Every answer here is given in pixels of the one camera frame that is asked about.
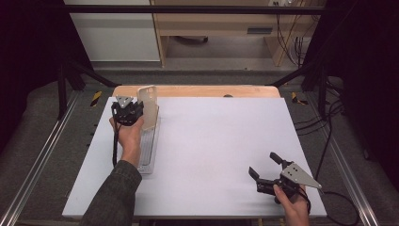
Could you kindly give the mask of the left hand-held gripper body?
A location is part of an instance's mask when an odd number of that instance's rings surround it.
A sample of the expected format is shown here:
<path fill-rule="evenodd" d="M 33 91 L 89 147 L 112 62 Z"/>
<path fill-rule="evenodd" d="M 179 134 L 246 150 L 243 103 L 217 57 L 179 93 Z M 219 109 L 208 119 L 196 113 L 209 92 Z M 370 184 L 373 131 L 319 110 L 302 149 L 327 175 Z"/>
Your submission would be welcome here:
<path fill-rule="evenodd" d="M 117 96 L 111 105 L 113 119 L 125 126 L 133 125 L 139 118 L 139 103 L 133 97 Z"/>

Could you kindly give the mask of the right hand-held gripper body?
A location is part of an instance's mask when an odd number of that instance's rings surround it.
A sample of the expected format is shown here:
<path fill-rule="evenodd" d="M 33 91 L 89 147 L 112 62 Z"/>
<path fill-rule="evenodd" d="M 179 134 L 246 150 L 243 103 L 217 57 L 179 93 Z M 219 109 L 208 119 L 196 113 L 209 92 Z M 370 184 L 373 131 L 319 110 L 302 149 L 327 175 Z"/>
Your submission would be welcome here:
<path fill-rule="evenodd" d="M 256 189 L 260 193 L 275 196 L 273 185 L 279 186 L 288 198 L 292 198 L 295 194 L 300 195 L 300 186 L 310 186 L 321 189 L 322 186 L 305 170 L 291 161 L 278 161 L 282 171 L 279 178 L 275 180 L 262 179 L 256 174 Z"/>

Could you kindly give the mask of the beige phone case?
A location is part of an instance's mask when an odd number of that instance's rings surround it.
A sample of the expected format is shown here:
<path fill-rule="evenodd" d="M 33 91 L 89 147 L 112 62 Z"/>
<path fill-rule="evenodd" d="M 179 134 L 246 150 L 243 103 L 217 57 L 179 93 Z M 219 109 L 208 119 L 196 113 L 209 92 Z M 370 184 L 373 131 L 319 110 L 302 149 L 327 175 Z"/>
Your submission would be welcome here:
<path fill-rule="evenodd" d="M 137 99 L 144 105 L 143 118 L 144 131 L 152 129 L 156 125 L 158 105 L 157 105 L 157 88 L 156 86 L 146 86 L 137 90 Z"/>

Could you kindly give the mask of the clear plastic tray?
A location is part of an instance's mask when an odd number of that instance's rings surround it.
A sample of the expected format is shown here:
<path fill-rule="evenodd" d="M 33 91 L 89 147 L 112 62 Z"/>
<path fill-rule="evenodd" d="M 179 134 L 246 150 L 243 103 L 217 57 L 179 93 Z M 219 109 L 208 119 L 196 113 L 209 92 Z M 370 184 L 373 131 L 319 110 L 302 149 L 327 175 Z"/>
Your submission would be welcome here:
<path fill-rule="evenodd" d="M 159 107 L 157 106 L 145 116 L 145 123 L 141 131 L 141 156 L 138 171 L 141 174 L 152 174 L 158 143 Z"/>

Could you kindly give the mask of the person's left hand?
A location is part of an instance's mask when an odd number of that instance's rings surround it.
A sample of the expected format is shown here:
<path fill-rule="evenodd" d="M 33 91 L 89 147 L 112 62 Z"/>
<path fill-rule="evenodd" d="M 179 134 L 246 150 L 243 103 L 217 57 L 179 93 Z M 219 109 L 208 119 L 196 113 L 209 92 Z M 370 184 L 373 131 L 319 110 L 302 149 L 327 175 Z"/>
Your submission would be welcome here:
<path fill-rule="evenodd" d="M 125 126 L 109 119 L 110 124 L 119 130 L 119 144 L 122 147 L 121 160 L 129 162 L 136 168 L 141 156 L 141 128 L 144 118 L 140 117 L 133 125 Z"/>

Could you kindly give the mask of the person's right hand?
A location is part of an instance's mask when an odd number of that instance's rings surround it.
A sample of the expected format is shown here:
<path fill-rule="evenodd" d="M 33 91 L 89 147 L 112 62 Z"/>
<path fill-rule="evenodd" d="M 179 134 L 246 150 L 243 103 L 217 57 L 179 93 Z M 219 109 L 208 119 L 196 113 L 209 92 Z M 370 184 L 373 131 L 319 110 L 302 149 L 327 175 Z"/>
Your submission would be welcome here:
<path fill-rule="evenodd" d="M 289 199 L 284 191 L 273 185 L 274 192 L 285 212 L 287 226 L 310 226 L 308 203 L 305 198 L 295 195 Z"/>

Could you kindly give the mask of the white cabinet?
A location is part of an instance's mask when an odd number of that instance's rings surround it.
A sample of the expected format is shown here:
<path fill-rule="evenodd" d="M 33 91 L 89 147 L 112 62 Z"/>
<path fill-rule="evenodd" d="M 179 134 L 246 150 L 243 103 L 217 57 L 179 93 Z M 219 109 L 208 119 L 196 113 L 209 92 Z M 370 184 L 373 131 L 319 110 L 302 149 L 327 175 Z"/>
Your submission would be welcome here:
<path fill-rule="evenodd" d="M 160 60 L 150 13 L 72 13 L 71 17 L 91 61 Z"/>

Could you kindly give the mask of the black curtain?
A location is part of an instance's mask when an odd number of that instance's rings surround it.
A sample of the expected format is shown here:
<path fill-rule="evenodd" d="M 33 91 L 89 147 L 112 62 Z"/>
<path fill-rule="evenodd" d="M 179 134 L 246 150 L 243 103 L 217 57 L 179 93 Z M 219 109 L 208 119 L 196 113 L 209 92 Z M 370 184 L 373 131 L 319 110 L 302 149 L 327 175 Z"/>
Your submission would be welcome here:
<path fill-rule="evenodd" d="M 91 63 L 72 17 L 48 5 L 64 0 L 0 0 L 0 153 L 5 150 L 26 110 L 28 94 L 56 81 L 56 49 L 46 39 L 57 36 L 67 56 Z"/>
<path fill-rule="evenodd" d="M 343 80 L 343 102 L 365 149 L 399 191 L 399 0 L 327 0 L 307 59 L 327 38 L 323 65 Z"/>

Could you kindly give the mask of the wooden desk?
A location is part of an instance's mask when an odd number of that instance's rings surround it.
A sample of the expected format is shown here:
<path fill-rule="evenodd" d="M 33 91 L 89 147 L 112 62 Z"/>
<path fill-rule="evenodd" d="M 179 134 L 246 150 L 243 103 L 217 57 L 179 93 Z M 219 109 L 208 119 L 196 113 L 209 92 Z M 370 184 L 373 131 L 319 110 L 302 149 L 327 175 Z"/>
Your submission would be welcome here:
<path fill-rule="evenodd" d="M 327 0 L 150 0 L 153 6 L 323 7 Z M 254 36 L 265 40 L 274 64 L 288 56 L 295 37 L 312 36 L 318 17 L 311 15 L 177 14 L 153 15 L 161 56 L 172 36 Z"/>

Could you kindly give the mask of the aluminium floor rail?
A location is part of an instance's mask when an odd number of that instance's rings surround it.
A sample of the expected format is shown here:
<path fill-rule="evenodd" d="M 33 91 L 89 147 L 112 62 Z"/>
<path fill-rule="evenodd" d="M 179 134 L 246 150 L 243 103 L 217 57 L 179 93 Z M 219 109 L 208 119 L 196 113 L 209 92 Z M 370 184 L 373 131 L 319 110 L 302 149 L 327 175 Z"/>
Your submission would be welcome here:
<path fill-rule="evenodd" d="M 349 193 L 351 201 L 355 205 L 356 210 L 359 212 L 359 218 L 361 219 L 363 226 L 380 226 L 374 210 L 372 209 L 362 188 L 360 187 L 358 179 L 350 168 L 349 162 L 343 156 L 343 152 L 339 147 L 338 142 L 332 135 L 331 117 L 323 116 L 318 112 L 317 98 L 315 94 L 307 93 L 307 97 L 314 113 L 317 116 L 320 116 L 321 119 L 325 119 L 327 121 L 327 124 L 321 128 L 321 132 L 326 143 L 315 176 L 319 176 L 322 163 L 324 161 L 324 156 L 326 155 L 327 151 L 330 151 L 336 168 L 339 171 L 343 183 Z"/>
<path fill-rule="evenodd" d="M 19 188 L 12 203 L 8 206 L 5 214 L 0 218 L 0 226 L 14 226 L 17 222 L 19 215 L 22 213 L 24 206 L 33 191 L 33 188 L 39 180 L 40 175 L 45 168 L 55 146 L 57 145 L 57 142 L 61 137 L 62 132 L 82 94 L 82 91 L 72 92 L 71 97 L 67 102 L 67 109 L 64 115 L 56 121 L 56 124 L 41 148 L 37 159 L 25 177 L 23 184 Z"/>

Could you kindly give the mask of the black frame strut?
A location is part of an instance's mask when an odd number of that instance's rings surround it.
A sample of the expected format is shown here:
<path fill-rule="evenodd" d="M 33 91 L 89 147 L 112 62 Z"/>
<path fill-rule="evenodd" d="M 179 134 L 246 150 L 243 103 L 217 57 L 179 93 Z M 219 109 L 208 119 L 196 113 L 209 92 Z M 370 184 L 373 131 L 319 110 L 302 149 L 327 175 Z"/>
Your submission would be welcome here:
<path fill-rule="evenodd" d="M 316 61 L 312 61 L 296 71 L 289 73 L 282 77 L 276 82 L 271 83 L 271 86 L 279 88 L 285 83 L 303 75 L 301 87 L 304 91 L 313 91 L 315 87 L 318 87 L 318 112 L 321 115 L 326 114 L 326 96 L 327 96 L 327 71 L 326 68 Z"/>
<path fill-rule="evenodd" d="M 86 86 L 82 78 L 82 74 L 100 82 L 101 84 L 115 88 L 117 83 L 112 82 L 101 75 L 94 72 L 92 69 L 83 66 L 74 60 L 64 60 L 57 69 L 57 87 L 58 87 L 58 116 L 61 120 L 67 112 L 67 92 L 66 82 L 69 82 L 73 90 L 83 90 Z"/>

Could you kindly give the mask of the black horizontal frame bar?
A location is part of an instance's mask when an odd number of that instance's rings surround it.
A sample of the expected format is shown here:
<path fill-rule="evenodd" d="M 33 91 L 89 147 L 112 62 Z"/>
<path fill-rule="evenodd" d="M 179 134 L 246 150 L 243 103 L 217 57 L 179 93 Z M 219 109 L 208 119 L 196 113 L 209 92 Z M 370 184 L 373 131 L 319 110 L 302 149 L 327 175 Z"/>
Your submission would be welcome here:
<path fill-rule="evenodd" d="M 69 13 L 177 13 L 177 14 L 281 14 L 322 15 L 325 8 L 233 7 L 233 6 L 111 6 L 66 5 Z"/>

